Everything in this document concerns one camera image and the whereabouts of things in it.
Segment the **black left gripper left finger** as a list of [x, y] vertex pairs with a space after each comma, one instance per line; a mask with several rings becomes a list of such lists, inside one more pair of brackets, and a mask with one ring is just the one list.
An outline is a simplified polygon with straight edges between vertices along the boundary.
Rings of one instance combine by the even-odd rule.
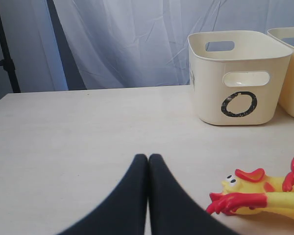
[[137, 154], [113, 191], [61, 235], [143, 235], [147, 213], [147, 156]]

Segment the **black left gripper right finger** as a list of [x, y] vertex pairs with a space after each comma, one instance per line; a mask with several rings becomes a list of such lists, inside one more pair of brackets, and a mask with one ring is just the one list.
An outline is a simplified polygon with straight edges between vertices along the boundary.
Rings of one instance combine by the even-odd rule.
[[149, 157], [149, 215], [153, 235], [235, 235], [180, 186], [160, 154]]

